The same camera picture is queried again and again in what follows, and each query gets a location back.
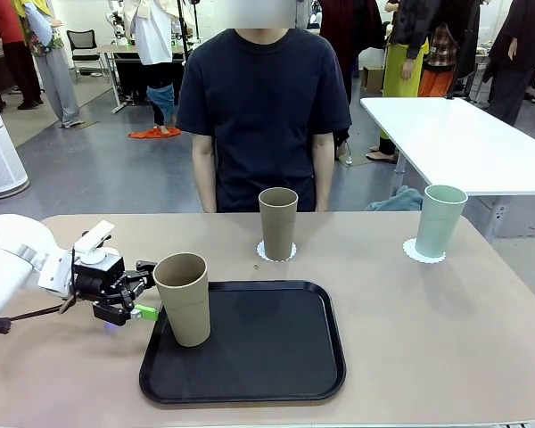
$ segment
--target gray floor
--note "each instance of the gray floor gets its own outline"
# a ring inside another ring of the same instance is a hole
[[[198,212],[189,137],[132,140],[128,132],[144,130],[152,123],[151,109],[132,106],[112,115],[112,106],[112,95],[107,92],[82,109],[84,117],[99,120],[98,124],[80,130],[52,125],[20,147],[31,187],[0,201],[0,213],[41,220],[76,213]],[[376,144],[379,129],[355,101],[351,112],[351,150],[365,153]],[[523,106],[518,127],[535,137],[535,106],[529,102]],[[363,210],[368,203],[384,199],[393,168],[385,164],[352,169],[337,165],[333,210]],[[420,190],[425,186],[411,167],[405,183]],[[473,198],[466,207],[465,215],[478,228],[489,215],[487,203]],[[514,199],[499,236],[535,236],[535,197]]]

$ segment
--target orange pants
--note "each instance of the orange pants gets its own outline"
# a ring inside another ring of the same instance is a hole
[[[442,73],[434,73],[433,71],[425,70],[420,81],[420,89],[418,96],[446,96],[449,91],[449,86],[452,84],[454,71],[443,71]]]

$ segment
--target black chair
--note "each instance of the black chair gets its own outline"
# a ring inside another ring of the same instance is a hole
[[[71,59],[73,60],[73,69],[75,71],[76,83],[79,77],[79,68],[76,62],[98,62],[101,66],[101,72],[105,77],[105,68],[101,61],[101,55],[92,52],[97,47],[95,42],[95,30],[89,31],[67,31],[68,39],[71,46]]]

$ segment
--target cup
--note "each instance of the cup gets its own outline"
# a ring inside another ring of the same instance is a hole
[[[449,185],[426,187],[416,251],[425,257],[442,257],[467,199],[467,194]]]
[[[292,256],[293,230],[299,196],[290,189],[274,187],[259,194],[259,213],[266,257],[274,261]]]
[[[208,267],[197,254],[180,253],[161,261],[152,272],[172,333],[193,347],[210,336]]]

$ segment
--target tray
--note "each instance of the tray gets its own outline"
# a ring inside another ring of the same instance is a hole
[[[329,295],[304,281],[210,283],[209,339],[177,344],[159,315],[139,374],[160,404],[319,400],[346,367]]]

